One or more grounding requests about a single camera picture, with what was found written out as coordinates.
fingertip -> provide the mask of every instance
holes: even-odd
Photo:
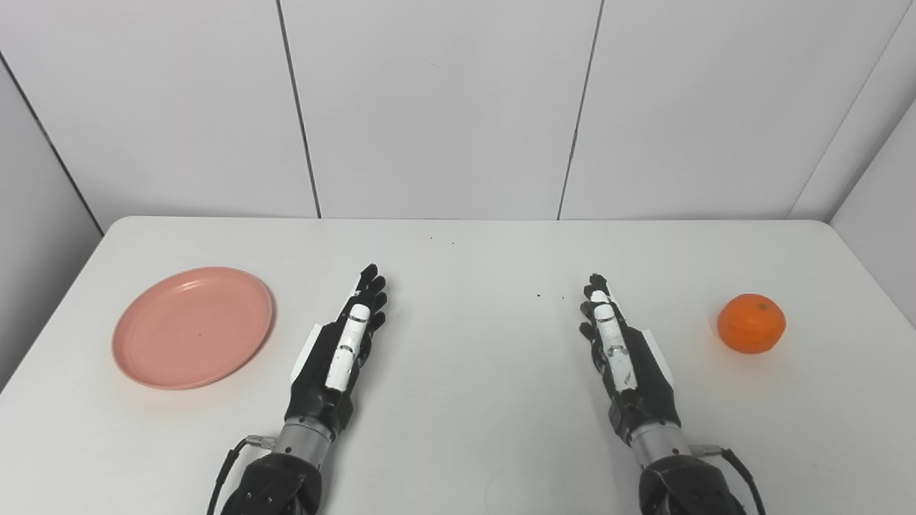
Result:
[[[385,304],[388,303],[388,295],[385,292],[381,292],[376,295],[376,310],[380,310],[385,307]]]
[[[582,336],[588,338],[589,341],[592,341],[594,338],[594,327],[588,322],[579,324],[579,332],[582,333]]]
[[[369,289],[375,293],[379,293],[385,288],[385,276],[377,276],[375,279],[372,279],[372,282],[369,283]]]
[[[376,315],[373,316],[372,320],[369,322],[369,332],[374,333],[379,327],[382,326],[383,323],[385,323],[386,319],[387,318],[383,312],[376,313]]]

white panel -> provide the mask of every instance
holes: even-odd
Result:
[[[4,0],[0,49],[104,227],[315,215],[273,2]]]
[[[99,232],[0,64],[0,389]]]
[[[782,218],[910,0],[607,0],[563,218]]]
[[[868,167],[916,95],[916,9],[888,43],[789,218],[825,220]]]
[[[598,0],[282,4],[322,215],[556,217]]]
[[[903,116],[831,224],[916,325],[916,107]]]

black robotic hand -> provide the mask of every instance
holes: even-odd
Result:
[[[610,304],[614,310],[616,323],[626,343],[626,349],[623,349],[622,352],[628,353],[633,372],[636,375],[638,386],[634,389],[619,390],[615,383],[614,372],[609,364],[610,356],[605,351],[605,342],[601,339],[594,316],[595,308],[605,303],[604,299],[594,300],[596,290],[604,294],[604,298],[607,298],[606,303]],[[614,432],[624,442],[630,444],[633,431],[645,423],[662,421],[662,423],[673,423],[680,426],[681,419],[674,407],[674,390],[662,373],[658,361],[646,342],[646,337],[638,329],[627,325],[620,308],[610,300],[607,280],[601,275],[592,274],[589,284],[584,288],[584,293],[586,301],[582,303],[581,310],[588,322],[583,322],[579,326],[579,331],[592,344],[594,367],[601,374],[607,394],[611,398],[609,416]]]
[[[337,319],[321,327],[317,336],[310,335],[313,345],[303,350],[307,357],[293,380],[285,424],[272,452],[245,468],[223,515],[314,515],[318,511],[322,461],[353,415],[350,396],[359,370],[369,358],[373,333],[385,323],[385,314],[379,311],[387,301],[384,288],[378,267],[369,265]],[[232,461],[239,449],[230,452]],[[208,513],[213,513],[227,473],[224,465]]]
[[[611,398],[614,432],[633,449],[642,467],[640,511],[644,515],[745,515],[722,472],[692,455],[681,433],[674,390],[659,364],[662,357],[655,356],[641,331],[627,325],[605,278],[593,274],[584,293],[587,300],[581,309],[588,322],[579,331],[592,344],[594,367]],[[731,451],[720,453],[726,456]],[[752,488],[759,501],[756,487]],[[762,501],[758,506],[765,515]]]
[[[353,415],[353,401],[350,395],[359,378],[360,368],[372,350],[372,335],[385,323],[385,314],[379,311],[387,302],[387,295],[382,291],[384,288],[385,277],[378,275],[378,267],[375,264],[366,267],[360,274],[353,295],[347,300],[337,319],[323,326],[305,365],[293,381],[285,419],[311,417],[331,431],[332,438],[336,438],[346,428]],[[325,379],[328,377],[334,352],[337,350],[350,311],[356,304],[364,305],[371,313],[359,354],[356,356],[346,390],[329,389],[325,386]]]

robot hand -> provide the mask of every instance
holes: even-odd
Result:
[[[692,455],[681,433],[674,390],[662,372],[660,351],[627,325],[604,277],[593,274],[584,293],[587,300],[581,308],[588,322],[579,331],[592,345],[594,367],[611,398],[614,432],[632,447],[642,468],[640,511],[643,515],[745,515],[722,471]],[[726,452],[731,453],[720,449],[717,454]],[[752,488],[758,500],[756,487]],[[762,503],[758,510],[765,515]]]
[[[378,267],[369,265],[337,319],[312,329],[293,368],[285,423],[272,442],[272,452],[245,468],[223,515],[314,515],[318,511],[322,461],[353,415],[351,394],[359,370],[369,358],[373,333],[385,322],[385,314],[379,311],[387,301],[384,288]],[[220,476],[225,473],[224,466]]]
[[[607,280],[593,274],[584,288],[582,313],[588,319],[579,331],[592,344],[592,361],[611,398],[609,418],[614,432],[627,445],[634,432],[648,423],[681,426],[674,407],[674,390],[662,372],[646,337],[627,325],[613,301]]]
[[[286,420],[311,417],[331,432],[332,440],[346,428],[353,414],[350,396],[372,350],[372,335],[385,323],[379,311],[387,302],[384,288],[378,267],[369,265],[337,319],[312,330],[314,345],[309,349],[307,343],[302,350],[305,362],[290,389]]]

white table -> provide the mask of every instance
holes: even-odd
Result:
[[[112,227],[0,394],[0,512],[203,514],[226,449],[279,430],[311,325],[370,261],[389,279],[388,323],[325,467],[324,514],[638,513],[638,466],[577,330],[591,272],[656,335],[688,438],[735,449],[771,514],[916,505],[916,331],[827,225],[136,217]],[[263,349],[200,389],[122,376],[122,310],[207,265],[273,291]],[[788,317],[764,355],[715,335],[745,291]]]

